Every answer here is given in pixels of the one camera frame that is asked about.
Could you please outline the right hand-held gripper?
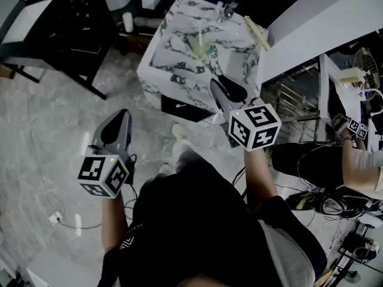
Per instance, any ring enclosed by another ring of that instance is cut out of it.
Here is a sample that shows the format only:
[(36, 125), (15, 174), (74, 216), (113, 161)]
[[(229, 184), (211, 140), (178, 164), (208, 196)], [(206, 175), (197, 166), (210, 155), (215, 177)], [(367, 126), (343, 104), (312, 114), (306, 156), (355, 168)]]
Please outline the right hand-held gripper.
[[(230, 101), (245, 102), (247, 90), (224, 75), (210, 80), (210, 89), (223, 112), (229, 110)], [(275, 143), (282, 122), (270, 103), (244, 106), (229, 111), (228, 136), (247, 151), (265, 148)]]

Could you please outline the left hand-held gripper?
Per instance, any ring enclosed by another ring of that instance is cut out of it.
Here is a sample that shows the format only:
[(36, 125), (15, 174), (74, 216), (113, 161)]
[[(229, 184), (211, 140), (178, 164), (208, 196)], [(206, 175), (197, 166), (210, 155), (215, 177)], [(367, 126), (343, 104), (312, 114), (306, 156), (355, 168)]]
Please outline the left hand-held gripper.
[[(120, 127), (126, 115), (126, 143), (117, 141)], [(134, 162), (129, 156), (132, 140), (132, 116), (128, 109), (121, 109), (97, 126), (93, 138), (82, 156), (78, 183), (89, 194), (114, 199), (123, 185), (132, 185)]]

